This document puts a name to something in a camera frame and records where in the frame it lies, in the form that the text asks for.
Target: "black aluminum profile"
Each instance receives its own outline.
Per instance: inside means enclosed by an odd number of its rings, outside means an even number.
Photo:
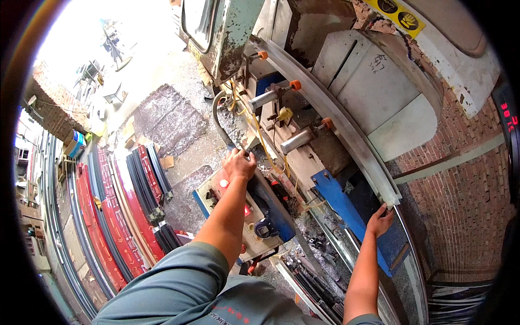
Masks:
[[[173,250],[173,248],[170,246],[170,244],[168,244],[166,238],[164,237],[161,228],[154,227],[153,235],[155,236],[155,239],[157,239],[157,243],[159,243],[159,246],[165,254],[168,254]]]
[[[179,239],[177,238],[177,234],[170,229],[169,225],[166,222],[160,222],[159,227],[161,228],[161,232],[163,233],[164,237],[168,241],[168,244],[170,244],[173,250],[182,246],[179,242]]]
[[[142,210],[146,214],[146,216],[149,218],[149,215],[152,214],[152,209],[148,205],[148,201],[145,200],[141,187],[139,185],[139,179],[137,178],[137,175],[135,173],[134,169],[134,162],[133,162],[132,155],[126,156],[126,167],[128,168],[128,173],[130,174],[130,179],[132,180],[132,185],[134,185],[134,190],[137,194],[137,200],[139,201],[139,204],[141,205]]]
[[[83,251],[83,255],[85,255],[87,265],[94,275],[94,279],[96,279],[96,282],[98,283],[105,297],[110,300],[115,297],[115,292],[117,291],[113,287],[112,283],[107,280],[108,276],[105,273],[105,270],[101,267],[101,263],[97,258],[97,254],[92,249],[92,242],[90,241],[85,222],[82,218],[83,212],[81,211],[77,201],[77,188],[75,182],[76,172],[74,166],[68,165],[67,171],[67,190],[69,194],[68,196],[72,213],[72,220],[77,231],[80,247]]]
[[[161,190],[164,194],[164,196],[169,200],[173,197],[172,194],[172,186],[170,185],[170,182],[168,181],[168,178],[166,177],[166,174],[164,172],[164,169],[161,165],[161,162],[159,161],[159,157],[157,156],[157,151],[155,150],[155,146],[153,144],[149,144],[146,146],[148,158],[150,159],[153,172],[155,174],[155,177],[157,178],[157,181],[159,182],[159,185],[161,187]]]
[[[126,156],[126,164],[128,167],[128,171],[130,172],[132,184],[134,185],[134,189],[137,193],[139,203],[142,207],[144,207],[148,220],[154,224],[154,220],[156,219],[156,212],[154,211],[154,209],[156,208],[157,204],[153,197],[147,195],[148,192],[146,192],[146,188],[143,188],[141,174],[139,173],[139,171],[142,170],[142,167],[140,165],[140,161],[138,161],[137,163],[133,154],[129,154],[128,156]]]
[[[150,184],[148,183],[148,180],[146,178],[145,171],[142,168],[141,157],[139,156],[139,152],[137,150],[134,150],[132,151],[132,154],[130,154],[130,156],[132,156],[134,171],[137,175],[137,179],[140,184],[143,196],[152,208],[153,214],[159,217],[161,215],[162,210],[155,201],[155,197],[153,196],[152,189],[150,188]]]
[[[85,315],[92,320],[96,317],[98,310],[90,296],[85,292],[85,288],[74,268],[61,227],[58,200],[56,198],[56,167],[54,162],[56,157],[56,142],[57,140],[54,136],[47,134],[47,145],[43,157],[42,183],[48,224],[53,247],[60,260],[59,264],[63,274],[81,309]]]
[[[88,165],[89,165],[88,175],[90,178],[90,188],[92,190],[92,195],[94,195],[95,197],[98,197],[101,200],[100,188],[102,189],[103,196],[105,196],[105,189],[103,188],[103,181],[101,180],[101,177],[100,177],[101,170],[99,169],[97,150],[94,150],[93,152],[88,154]],[[105,237],[105,240],[107,242],[108,250],[114,257],[115,264],[118,266],[119,271],[121,271],[123,278],[128,283],[133,280],[134,276],[128,269],[126,263],[123,260],[123,257],[121,256],[117,246],[115,245],[114,239],[108,228],[107,220],[105,219],[105,215],[104,215],[103,211],[101,211],[101,209],[99,209],[97,205],[95,205],[94,208],[96,209],[98,219],[99,219],[99,227],[101,228],[101,232],[103,233],[103,236]]]

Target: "yellow warning sign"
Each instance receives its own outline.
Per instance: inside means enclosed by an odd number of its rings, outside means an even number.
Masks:
[[[412,38],[426,26],[414,14],[408,11],[397,0],[363,0],[372,9],[390,18],[394,23],[404,29]]]

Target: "black hose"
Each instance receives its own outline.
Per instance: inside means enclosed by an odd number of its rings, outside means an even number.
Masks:
[[[222,140],[224,140],[224,143],[227,145],[228,149],[231,150],[232,148],[236,147],[235,143],[231,140],[226,130],[222,128],[217,116],[218,102],[224,97],[226,97],[226,92],[221,91],[215,96],[215,98],[213,98],[213,120],[215,121],[215,126],[217,127],[217,131],[220,134]]]

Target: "yellow wire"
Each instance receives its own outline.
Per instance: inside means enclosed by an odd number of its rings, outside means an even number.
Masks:
[[[238,115],[242,115],[242,114],[244,114],[244,112],[245,112],[247,109],[248,109],[247,107],[244,108],[240,113],[238,113]]]
[[[229,109],[230,111],[233,111],[233,108],[235,107],[235,103],[237,101],[236,99],[236,96],[235,96],[235,84],[233,83],[233,81],[229,81],[231,83],[231,85],[233,86],[233,89],[231,90],[231,95],[233,96],[233,103],[231,104],[231,108]],[[242,115],[245,113],[245,111],[248,109],[247,105],[245,105],[244,103],[244,106],[245,108],[240,112],[238,113],[238,115]],[[285,163],[284,167],[283,167],[283,170],[280,171],[276,165],[272,162],[271,160],[271,156],[269,155],[269,153],[267,152],[267,148],[265,146],[265,143],[264,143],[264,138],[262,137],[262,134],[260,132],[260,126],[258,124],[258,121],[256,120],[256,117],[253,116],[253,119],[255,120],[255,126],[256,126],[256,130],[258,131],[258,135],[260,137],[260,141],[262,142],[262,147],[264,147],[264,151],[265,151],[265,155],[267,156],[267,159],[269,159],[269,163],[271,164],[271,166],[275,169],[275,171],[278,173],[278,174],[283,174],[283,172],[287,171],[287,177],[289,178],[291,176],[291,172],[289,170],[289,164],[287,163],[287,156],[284,156],[283,157],[283,161]]]
[[[235,97],[235,84],[233,83],[233,81],[229,80],[229,82],[231,83],[231,85],[233,86],[233,89],[231,89],[231,95],[233,96],[233,103],[231,104],[231,107],[229,108],[229,111],[232,112],[233,111],[233,108],[235,107],[235,103],[237,102],[237,98]]]
[[[287,178],[291,178],[291,172],[289,171],[289,164],[287,163],[287,156],[283,156],[283,161],[285,162],[285,170],[287,172]]]
[[[297,190],[298,190],[298,181],[299,181],[299,180],[300,180],[300,179],[297,177],[297,178],[296,178],[296,184],[294,185],[294,197],[295,197],[297,200],[298,200],[298,191],[297,191]],[[314,205],[307,205],[307,204],[305,204],[305,203],[303,203],[303,202],[300,202],[300,204],[301,204],[302,207],[304,207],[305,209],[311,209],[311,208],[314,208],[314,207],[319,207],[319,206],[321,206],[322,204],[324,204],[325,202],[326,202],[326,200],[323,200],[323,201],[321,201],[320,203],[318,203],[318,204],[314,204]]]
[[[280,171],[276,165],[272,162],[271,160],[271,156],[269,155],[269,153],[267,152],[267,148],[265,146],[265,143],[264,143],[264,137],[262,136],[262,133],[260,132],[260,126],[258,125],[258,121],[256,120],[256,117],[253,116],[253,120],[255,121],[255,126],[256,126],[256,130],[258,131],[258,136],[260,137],[260,142],[262,143],[262,147],[264,147],[264,151],[265,151],[265,155],[267,156],[267,159],[269,160],[269,163],[271,164],[271,166],[275,169],[275,171],[278,173],[278,174],[283,174],[283,171]]]

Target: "metal rod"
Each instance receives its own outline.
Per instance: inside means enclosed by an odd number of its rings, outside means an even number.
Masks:
[[[311,130],[305,129],[295,136],[291,137],[289,140],[280,144],[280,150],[282,150],[283,154],[288,154],[296,148],[299,148],[303,145],[314,140],[316,137],[312,133]]]
[[[269,92],[261,94],[260,96],[256,96],[255,98],[250,99],[248,103],[249,107],[254,112],[257,108],[276,99],[278,99],[278,92],[276,90],[271,90]]]
[[[402,228],[405,231],[406,238],[408,239],[408,243],[410,243],[410,251],[412,252],[413,260],[415,262],[415,267],[417,268],[417,273],[419,273],[419,280],[421,281],[421,289],[422,289],[422,296],[423,296],[423,304],[426,311],[425,315],[425,324],[429,323],[428,319],[428,295],[426,294],[426,281],[424,281],[424,276],[422,272],[422,268],[419,265],[419,256],[417,255],[417,251],[415,250],[415,245],[413,244],[412,237],[410,236],[410,233],[408,232],[408,228],[406,227],[406,222],[402,218],[401,213],[399,212],[399,208],[394,205],[395,213],[397,214],[397,217],[399,218],[399,221],[401,222]]]

